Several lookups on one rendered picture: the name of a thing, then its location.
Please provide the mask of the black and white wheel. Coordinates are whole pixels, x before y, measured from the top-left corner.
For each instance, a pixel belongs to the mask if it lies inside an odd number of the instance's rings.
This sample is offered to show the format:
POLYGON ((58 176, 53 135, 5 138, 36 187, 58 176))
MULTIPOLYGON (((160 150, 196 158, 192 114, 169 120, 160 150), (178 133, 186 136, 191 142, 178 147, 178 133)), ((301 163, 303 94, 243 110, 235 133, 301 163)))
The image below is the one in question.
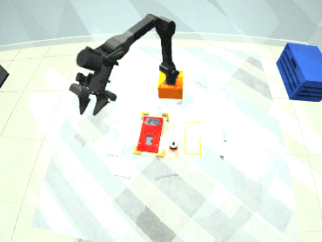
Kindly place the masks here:
POLYGON ((170 147, 174 150, 174 149, 177 149, 178 148, 178 142, 177 141, 175 141, 175 140, 172 140, 171 142, 170 142, 170 147), (175 145, 172 145, 172 143, 173 142, 175 142, 175 145))

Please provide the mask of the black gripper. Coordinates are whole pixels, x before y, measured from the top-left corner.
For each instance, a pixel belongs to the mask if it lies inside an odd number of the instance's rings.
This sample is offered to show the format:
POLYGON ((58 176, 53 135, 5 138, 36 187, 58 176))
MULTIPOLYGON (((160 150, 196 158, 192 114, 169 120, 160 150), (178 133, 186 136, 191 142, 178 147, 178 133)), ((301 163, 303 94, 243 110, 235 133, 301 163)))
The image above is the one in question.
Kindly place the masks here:
POLYGON ((110 101, 116 101, 117 95, 112 93, 111 91, 107 91, 105 89, 107 83, 110 83, 109 77, 98 74, 97 72, 91 73, 91 81, 87 86, 83 86, 81 84, 72 83, 70 85, 69 91, 75 93, 78 96, 79 102, 79 113, 82 115, 86 108, 90 103, 90 94, 95 95, 97 102, 95 105, 95 109, 93 111, 93 115, 96 116, 97 113, 102 110, 110 101))

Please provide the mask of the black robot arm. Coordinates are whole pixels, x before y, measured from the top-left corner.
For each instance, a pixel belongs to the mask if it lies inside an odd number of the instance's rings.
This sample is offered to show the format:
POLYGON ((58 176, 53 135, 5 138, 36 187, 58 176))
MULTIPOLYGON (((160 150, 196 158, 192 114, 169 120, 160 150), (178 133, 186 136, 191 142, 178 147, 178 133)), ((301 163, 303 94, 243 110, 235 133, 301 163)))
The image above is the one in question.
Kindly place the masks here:
MULTIPOLYGON (((163 62, 159 65, 159 70, 165 74, 164 84, 176 85, 180 71, 173 62, 171 50, 171 37, 175 33, 176 23, 166 17, 156 17, 152 14, 147 14, 126 32, 110 37, 95 49, 86 46, 79 51, 76 64, 80 68, 110 77, 114 65, 119 66, 117 60, 123 58, 130 51, 131 45, 154 27, 161 41, 163 62)), ((91 72, 88 76, 78 72, 76 81, 86 87, 90 84, 91 72)))

